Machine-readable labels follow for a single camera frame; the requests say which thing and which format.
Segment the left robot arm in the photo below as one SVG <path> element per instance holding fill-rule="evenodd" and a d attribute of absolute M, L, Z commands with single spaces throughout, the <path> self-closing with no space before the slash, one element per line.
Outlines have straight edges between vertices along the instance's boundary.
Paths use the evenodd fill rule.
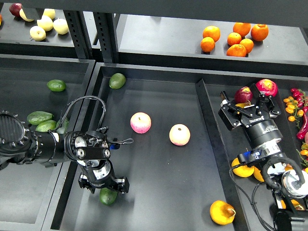
<path fill-rule="evenodd" d="M 59 134 L 55 128 L 46 132 L 33 131 L 16 114 L 3 110 L 0 113 L 0 167 L 4 169 L 10 163 L 40 163 L 53 167 L 72 161 L 82 170 L 78 179 L 80 188 L 92 193 L 101 188 L 128 193 L 129 181 L 126 177 L 115 176 L 110 156 L 112 149 L 131 144 L 134 140 L 109 139 L 106 134 L 108 127 L 102 126 L 103 118 L 101 116 L 96 130 Z"/>

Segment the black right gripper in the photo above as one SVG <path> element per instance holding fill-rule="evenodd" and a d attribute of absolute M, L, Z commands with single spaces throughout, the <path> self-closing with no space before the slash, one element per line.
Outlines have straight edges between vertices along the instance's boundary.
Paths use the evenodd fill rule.
<path fill-rule="evenodd" d="M 255 101 L 254 104 L 245 108 L 233 104 L 226 92 L 222 91 L 218 115 L 228 130 L 242 127 L 253 148 L 267 142 L 280 142 L 282 134 L 273 119 L 281 114 L 281 110 L 275 98 L 260 92 L 255 83 L 250 86 L 250 90 Z"/>

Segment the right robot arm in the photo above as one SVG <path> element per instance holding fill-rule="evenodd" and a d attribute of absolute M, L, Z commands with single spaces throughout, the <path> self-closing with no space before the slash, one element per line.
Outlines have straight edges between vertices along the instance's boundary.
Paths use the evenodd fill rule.
<path fill-rule="evenodd" d="M 239 107 L 230 101 L 222 91 L 221 108 L 218 112 L 228 130 L 241 126 L 252 147 L 251 151 L 237 156 L 239 163 L 231 167 L 256 167 L 267 188 L 271 190 L 276 214 L 273 225 L 269 225 L 257 210 L 255 197 L 248 197 L 261 225 L 268 231 L 306 231 L 308 229 L 308 209 L 296 210 L 293 200 L 302 200 L 308 205 L 308 174 L 292 159 L 283 153 L 278 145 L 282 134 L 274 118 L 281 110 L 272 94 L 266 95 L 256 84 L 250 87 L 253 102 L 249 106 Z"/>

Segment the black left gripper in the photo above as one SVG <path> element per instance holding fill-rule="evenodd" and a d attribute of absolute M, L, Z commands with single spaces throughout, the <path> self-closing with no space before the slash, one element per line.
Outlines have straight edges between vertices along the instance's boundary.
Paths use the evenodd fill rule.
<path fill-rule="evenodd" d="M 89 190 L 92 194 L 95 189 L 108 188 L 120 194 L 129 192 L 129 181 L 127 177 L 116 178 L 113 165 L 110 161 L 100 161 L 97 166 L 93 167 L 92 161 L 86 161 L 78 165 L 81 168 L 81 173 L 78 178 L 80 188 Z"/>

